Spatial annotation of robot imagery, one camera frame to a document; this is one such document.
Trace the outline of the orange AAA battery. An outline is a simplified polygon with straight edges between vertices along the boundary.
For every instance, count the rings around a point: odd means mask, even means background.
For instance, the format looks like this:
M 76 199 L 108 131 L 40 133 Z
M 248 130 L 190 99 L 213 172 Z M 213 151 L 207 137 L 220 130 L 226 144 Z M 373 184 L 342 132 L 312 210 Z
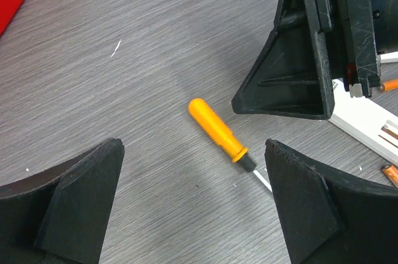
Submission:
M 383 81 L 379 87 L 379 91 L 382 93 L 398 89 L 398 79 Z
M 398 170 L 395 165 L 386 165 L 381 168 L 384 176 L 391 182 L 393 186 L 398 188 Z

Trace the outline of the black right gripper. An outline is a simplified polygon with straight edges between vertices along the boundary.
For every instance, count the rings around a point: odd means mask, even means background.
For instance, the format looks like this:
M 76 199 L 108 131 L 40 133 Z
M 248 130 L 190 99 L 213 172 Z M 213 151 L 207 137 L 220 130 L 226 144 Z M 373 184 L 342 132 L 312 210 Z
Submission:
M 335 101 L 325 32 L 342 39 L 345 89 L 371 97 L 381 86 L 380 56 L 397 51 L 397 0 L 278 0 L 274 27 L 233 111 L 329 119 Z

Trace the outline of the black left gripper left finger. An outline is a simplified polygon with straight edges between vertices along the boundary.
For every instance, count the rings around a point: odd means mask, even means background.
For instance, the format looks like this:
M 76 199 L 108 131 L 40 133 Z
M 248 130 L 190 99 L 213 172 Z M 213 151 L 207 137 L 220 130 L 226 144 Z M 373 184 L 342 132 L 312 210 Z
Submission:
M 98 263 L 124 159 L 109 138 L 1 186 L 1 263 Z

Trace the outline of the white remote with orange batteries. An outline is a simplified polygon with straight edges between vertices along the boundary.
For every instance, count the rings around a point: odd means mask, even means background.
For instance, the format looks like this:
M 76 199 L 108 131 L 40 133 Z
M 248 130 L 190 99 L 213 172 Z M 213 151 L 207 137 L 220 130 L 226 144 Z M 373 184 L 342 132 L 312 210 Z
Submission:
M 368 98 L 352 98 L 342 81 L 332 83 L 335 107 L 329 122 L 397 165 L 397 116 Z

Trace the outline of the orange handled screwdriver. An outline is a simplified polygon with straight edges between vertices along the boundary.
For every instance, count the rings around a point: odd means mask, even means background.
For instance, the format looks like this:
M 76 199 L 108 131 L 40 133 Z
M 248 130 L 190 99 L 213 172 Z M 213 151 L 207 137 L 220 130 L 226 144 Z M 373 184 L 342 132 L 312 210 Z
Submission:
M 233 163 L 239 164 L 246 172 L 252 173 L 272 193 L 270 183 L 256 169 L 257 165 L 249 156 L 248 148 L 234 136 L 232 130 L 202 98 L 192 99 L 188 105 L 188 112 L 210 139 L 224 150 Z

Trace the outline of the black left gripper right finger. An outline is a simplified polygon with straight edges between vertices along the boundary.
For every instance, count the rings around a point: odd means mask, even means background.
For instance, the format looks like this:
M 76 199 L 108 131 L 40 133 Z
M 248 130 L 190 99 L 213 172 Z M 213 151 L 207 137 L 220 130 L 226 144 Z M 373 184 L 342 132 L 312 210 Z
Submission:
M 397 188 L 272 139 L 265 159 L 292 263 L 397 263 Z

